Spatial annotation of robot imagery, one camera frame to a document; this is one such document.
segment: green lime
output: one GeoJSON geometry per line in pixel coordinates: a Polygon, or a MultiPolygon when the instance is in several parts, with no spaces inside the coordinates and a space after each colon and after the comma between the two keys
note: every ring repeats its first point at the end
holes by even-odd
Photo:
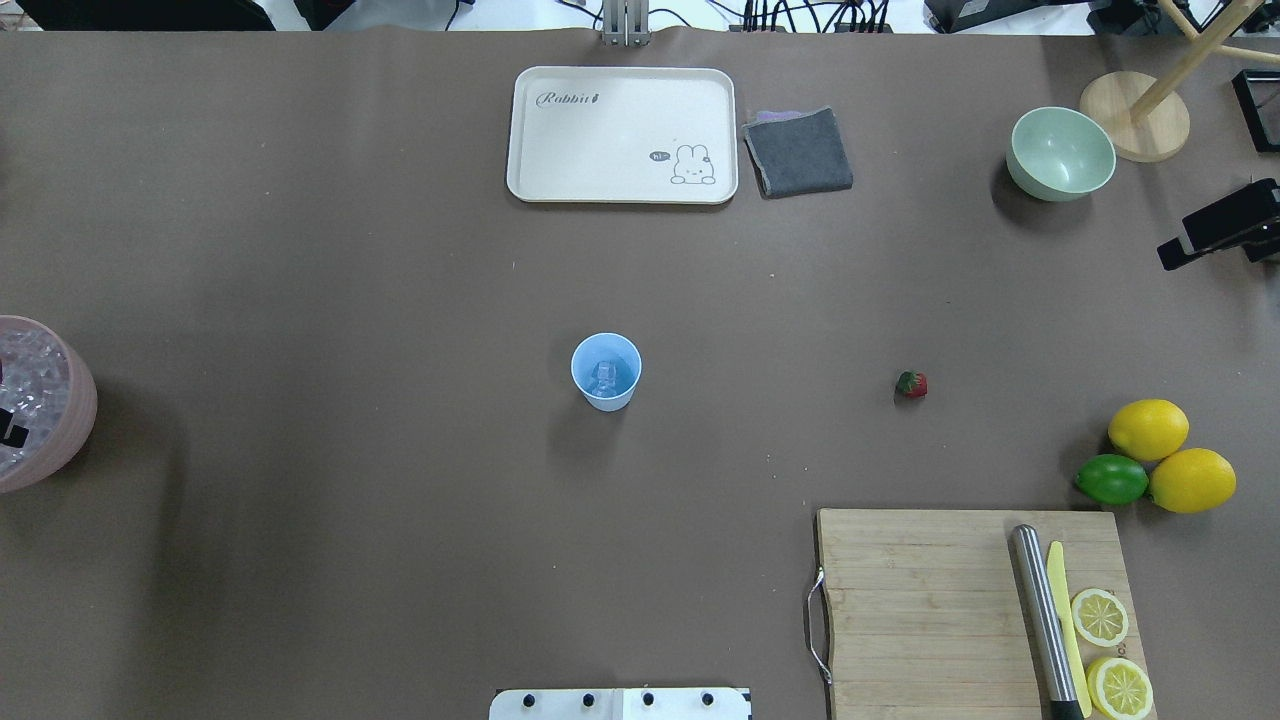
{"type": "Polygon", "coordinates": [[[1075,487],[1103,505],[1125,505],[1147,492],[1147,471],[1123,455],[1098,455],[1075,474],[1075,487]]]}

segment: gray cloth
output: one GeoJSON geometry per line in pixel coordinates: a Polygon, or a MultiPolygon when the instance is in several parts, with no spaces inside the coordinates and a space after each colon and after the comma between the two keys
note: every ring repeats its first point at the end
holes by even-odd
{"type": "Polygon", "coordinates": [[[760,119],[744,126],[744,131],[767,197],[854,186],[854,172],[849,169],[840,126],[831,108],[797,118],[760,119]]]}

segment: knife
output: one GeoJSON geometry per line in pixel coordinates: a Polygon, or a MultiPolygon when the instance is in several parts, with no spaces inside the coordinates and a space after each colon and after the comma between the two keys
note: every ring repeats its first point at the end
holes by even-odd
{"type": "Polygon", "coordinates": [[[1084,684],[1084,662],[1080,661],[1080,644],[1075,641],[1075,623],[1071,620],[1071,596],[1066,592],[1066,560],[1062,557],[1062,543],[1048,543],[1048,588],[1053,593],[1053,610],[1062,626],[1062,641],[1066,643],[1066,662],[1071,666],[1071,682],[1075,683],[1075,700],[1080,703],[1080,715],[1093,715],[1093,701],[1089,700],[1084,684]]]}
{"type": "Polygon", "coordinates": [[[1075,701],[1075,682],[1066,664],[1062,647],[1062,628],[1053,612],[1053,597],[1048,588],[1048,573],[1041,556],[1039,536],[1030,525],[1014,528],[1014,552],[1023,577],[1023,592],[1036,630],[1041,666],[1048,683],[1048,705],[1053,720],[1084,720],[1080,703],[1075,701]]]}

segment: yellow knife blade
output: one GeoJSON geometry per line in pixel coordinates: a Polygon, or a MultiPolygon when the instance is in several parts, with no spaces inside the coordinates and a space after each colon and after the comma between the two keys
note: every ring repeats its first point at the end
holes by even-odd
{"type": "Polygon", "coordinates": [[[1066,661],[1071,666],[1071,682],[1075,684],[1075,701],[1080,703],[1080,715],[1093,715],[1093,701],[1089,688],[1084,685],[1084,662],[1080,661],[1080,646],[1075,639],[1075,623],[1071,620],[1071,594],[1066,589],[1066,560],[1062,559],[1062,543],[1048,544],[1048,557],[1044,560],[1048,570],[1048,589],[1053,593],[1053,611],[1062,625],[1062,644],[1066,646],[1066,661]]]}

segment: lemon slice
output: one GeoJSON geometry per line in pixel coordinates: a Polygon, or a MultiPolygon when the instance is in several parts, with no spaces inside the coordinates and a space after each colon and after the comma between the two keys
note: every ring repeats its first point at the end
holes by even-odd
{"type": "Polygon", "coordinates": [[[1071,619],[1080,637],[1101,647],[1115,647],[1129,634],[1129,612],[1120,598],[1098,588],[1082,591],[1071,601],[1071,619]]]}
{"type": "Polygon", "coordinates": [[[1111,720],[1142,720],[1151,714],[1151,678],[1132,660],[1094,660],[1084,684],[1093,706],[1111,720]]]}

